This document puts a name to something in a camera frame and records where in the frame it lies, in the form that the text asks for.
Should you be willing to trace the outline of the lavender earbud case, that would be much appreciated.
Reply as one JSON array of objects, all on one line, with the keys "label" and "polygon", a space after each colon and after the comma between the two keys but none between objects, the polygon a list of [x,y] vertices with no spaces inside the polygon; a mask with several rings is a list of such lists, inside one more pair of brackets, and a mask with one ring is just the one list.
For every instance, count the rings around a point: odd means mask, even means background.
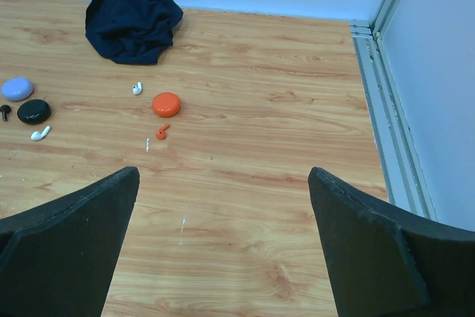
[{"label": "lavender earbud case", "polygon": [[22,101],[28,98],[33,91],[33,83],[24,77],[9,79],[1,87],[1,94],[11,102]]}]

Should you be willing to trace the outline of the dark navy crumpled cloth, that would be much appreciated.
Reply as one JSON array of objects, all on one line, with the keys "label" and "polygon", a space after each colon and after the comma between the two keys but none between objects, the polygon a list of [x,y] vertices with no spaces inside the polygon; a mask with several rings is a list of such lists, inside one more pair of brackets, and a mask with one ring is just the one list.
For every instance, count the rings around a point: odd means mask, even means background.
[{"label": "dark navy crumpled cloth", "polygon": [[183,19],[174,0],[91,0],[85,37],[96,52],[121,65],[155,65],[173,45]]}]

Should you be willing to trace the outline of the orange earbud right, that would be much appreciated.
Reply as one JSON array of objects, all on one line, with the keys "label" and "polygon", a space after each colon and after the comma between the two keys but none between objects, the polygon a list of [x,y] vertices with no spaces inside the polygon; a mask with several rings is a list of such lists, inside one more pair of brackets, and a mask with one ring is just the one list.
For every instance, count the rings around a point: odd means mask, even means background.
[{"label": "orange earbud right", "polygon": [[166,131],[168,130],[168,128],[169,124],[165,124],[161,128],[159,128],[155,133],[156,138],[159,140],[164,140],[167,137]]}]

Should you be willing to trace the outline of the orange earbud case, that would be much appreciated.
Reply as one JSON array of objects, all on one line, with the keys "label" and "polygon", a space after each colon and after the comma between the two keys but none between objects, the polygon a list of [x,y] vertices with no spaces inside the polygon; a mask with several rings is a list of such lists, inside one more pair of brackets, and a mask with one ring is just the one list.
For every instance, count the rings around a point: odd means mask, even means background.
[{"label": "orange earbud case", "polygon": [[153,98],[151,107],[159,117],[173,117],[181,110],[181,100],[172,92],[162,92]]}]

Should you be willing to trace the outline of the aluminium frame rail right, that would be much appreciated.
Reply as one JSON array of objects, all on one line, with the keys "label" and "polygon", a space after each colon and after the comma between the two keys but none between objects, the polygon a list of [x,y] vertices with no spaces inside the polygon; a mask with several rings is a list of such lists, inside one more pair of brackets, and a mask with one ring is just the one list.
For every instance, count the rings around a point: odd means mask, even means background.
[{"label": "aluminium frame rail right", "polygon": [[382,0],[372,21],[350,31],[390,203],[437,221],[410,127],[385,53],[383,38],[401,0]]}]

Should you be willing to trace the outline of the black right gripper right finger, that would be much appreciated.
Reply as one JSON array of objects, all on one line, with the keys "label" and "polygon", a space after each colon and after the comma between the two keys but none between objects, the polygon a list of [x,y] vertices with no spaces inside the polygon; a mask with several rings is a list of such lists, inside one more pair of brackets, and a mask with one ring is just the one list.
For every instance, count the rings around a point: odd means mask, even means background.
[{"label": "black right gripper right finger", "polygon": [[420,217],[321,168],[308,177],[340,316],[472,316],[474,233]]}]

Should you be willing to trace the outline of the black earbud case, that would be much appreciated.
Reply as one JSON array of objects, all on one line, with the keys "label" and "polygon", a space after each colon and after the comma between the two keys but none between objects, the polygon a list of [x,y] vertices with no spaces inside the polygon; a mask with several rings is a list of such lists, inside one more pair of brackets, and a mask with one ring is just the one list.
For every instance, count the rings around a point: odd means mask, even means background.
[{"label": "black earbud case", "polygon": [[49,119],[51,114],[51,107],[43,99],[32,99],[24,102],[17,111],[17,117],[28,125],[43,123]]}]

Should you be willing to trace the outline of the white earbud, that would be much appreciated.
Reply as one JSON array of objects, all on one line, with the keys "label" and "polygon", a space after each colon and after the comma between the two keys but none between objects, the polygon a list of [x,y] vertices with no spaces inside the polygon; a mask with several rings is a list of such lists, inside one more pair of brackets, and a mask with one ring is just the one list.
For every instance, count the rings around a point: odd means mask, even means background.
[{"label": "white earbud", "polygon": [[143,91],[143,86],[141,82],[138,82],[136,85],[133,86],[133,94],[139,95]]},{"label": "white earbud", "polygon": [[51,130],[51,127],[48,125],[42,131],[34,131],[30,135],[30,139],[32,141],[40,141],[40,140],[44,139],[49,134],[50,130]]}]

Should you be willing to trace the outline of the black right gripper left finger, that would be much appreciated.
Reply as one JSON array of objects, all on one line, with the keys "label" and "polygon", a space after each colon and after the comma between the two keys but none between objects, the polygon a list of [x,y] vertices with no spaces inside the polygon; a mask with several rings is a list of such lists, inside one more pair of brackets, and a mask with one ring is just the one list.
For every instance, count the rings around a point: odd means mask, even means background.
[{"label": "black right gripper left finger", "polygon": [[1,219],[1,315],[100,316],[139,186],[126,166]]}]

